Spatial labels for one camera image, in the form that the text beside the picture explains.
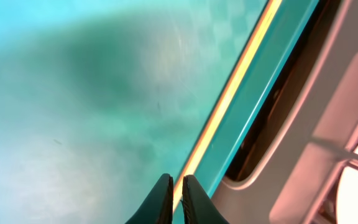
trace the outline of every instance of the cream-colored strip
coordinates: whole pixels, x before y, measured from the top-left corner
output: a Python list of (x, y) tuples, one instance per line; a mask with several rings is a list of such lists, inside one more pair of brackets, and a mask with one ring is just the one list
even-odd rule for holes
[(281, 2), (282, 0), (271, 0), (266, 5), (262, 17), (260, 18), (255, 31), (252, 33), (247, 47), (241, 54), (241, 58), (237, 63), (236, 68), (234, 69), (227, 85), (225, 86), (224, 91), (219, 98), (219, 101), (211, 117), (209, 118), (206, 127), (203, 130), (203, 133), (201, 134), (193, 152), (191, 153), (185, 168), (179, 176), (179, 180), (173, 190), (173, 211), (175, 211), (181, 199), (183, 177), (195, 173), (198, 164), (201, 162), (201, 159), (203, 158), (209, 143), (211, 142), (220, 122), (222, 121), (223, 116), (234, 97), (234, 94), (239, 88), (241, 80), (244, 78), (244, 75), (246, 74), (250, 63), (254, 58), (254, 55), (260, 43), (262, 42), (262, 39), (264, 38), (274, 15), (280, 7)]

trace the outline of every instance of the yellow stripe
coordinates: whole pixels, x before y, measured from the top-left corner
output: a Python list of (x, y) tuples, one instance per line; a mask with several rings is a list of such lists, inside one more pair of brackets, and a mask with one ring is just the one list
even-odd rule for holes
[(229, 104), (233, 99), (233, 96), (236, 93), (242, 78), (246, 74), (246, 71), (252, 59), (254, 58), (254, 55), (265, 36), (278, 7), (281, 5), (281, 2), (282, 0), (271, 0), (267, 4), (262, 17), (259, 20), (257, 27), (255, 28), (255, 31), (253, 32), (250, 41), (247, 44), (246, 49), (243, 51), (241, 58), (233, 71), (233, 74), (231, 75), (211, 117), (208, 120), (206, 127), (203, 130), (203, 133), (201, 134), (201, 137), (199, 138), (193, 152), (191, 153), (185, 168), (179, 176), (179, 180), (173, 191), (173, 211), (175, 211), (181, 199), (183, 177), (195, 173), (198, 164), (203, 158), (204, 153), (212, 140), (212, 137), (214, 136), (220, 122), (222, 121), (222, 118), (227, 108), (229, 107)]

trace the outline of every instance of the orange stripe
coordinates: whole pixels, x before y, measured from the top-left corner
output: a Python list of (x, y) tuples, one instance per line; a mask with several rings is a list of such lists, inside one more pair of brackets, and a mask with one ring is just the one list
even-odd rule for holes
[(181, 190), (183, 185), (183, 177), (186, 175), (194, 174), (198, 164), (204, 156), (206, 149), (208, 148), (223, 116), (229, 107), (231, 100), (234, 97), (246, 71), (255, 56), (255, 53), (264, 38), (270, 23), (276, 14), (278, 7), (281, 5), (282, 0), (271, 0), (266, 5), (266, 8), (260, 18), (255, 31), (252, 33), (250, 41), (247, 44), (246, 49), (241, 54), (240, 60), (236, 65), (227, 85), (225, 86), (219, 101), (209, 118), (206, 127), (201, 134), (189, 160), (186, 163), (185, 168), (179, 176), (179, 180), (173, 190), (173, 211), (177, 208), (181, 199)]

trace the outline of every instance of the small dark speck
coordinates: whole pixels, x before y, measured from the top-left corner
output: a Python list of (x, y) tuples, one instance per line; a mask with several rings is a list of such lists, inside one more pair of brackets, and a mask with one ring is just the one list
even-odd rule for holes
[(53, 140), (56, 144), (62, 144), (60, 141), (57, 141), (56, 139)]

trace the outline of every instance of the teal border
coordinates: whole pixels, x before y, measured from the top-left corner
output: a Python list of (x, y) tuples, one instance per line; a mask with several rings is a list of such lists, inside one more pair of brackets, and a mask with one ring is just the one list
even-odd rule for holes
[(283, 0), (195, 176), (211, 197), (275, 83), (318, 0)]

